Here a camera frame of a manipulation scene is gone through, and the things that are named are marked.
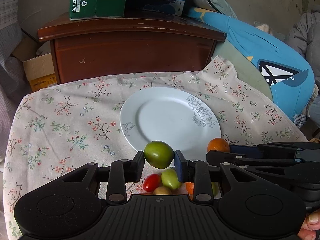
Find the person right hand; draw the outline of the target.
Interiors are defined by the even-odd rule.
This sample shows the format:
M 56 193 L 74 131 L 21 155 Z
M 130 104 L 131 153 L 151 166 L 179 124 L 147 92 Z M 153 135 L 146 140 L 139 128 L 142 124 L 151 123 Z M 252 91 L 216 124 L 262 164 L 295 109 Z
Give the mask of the person right hand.
M 298 233 L 298 237 L 302 240 L 315 240 L 317 230 L 320 229 L 320 213 L 319 210 L 306 216 L 303 225 Z

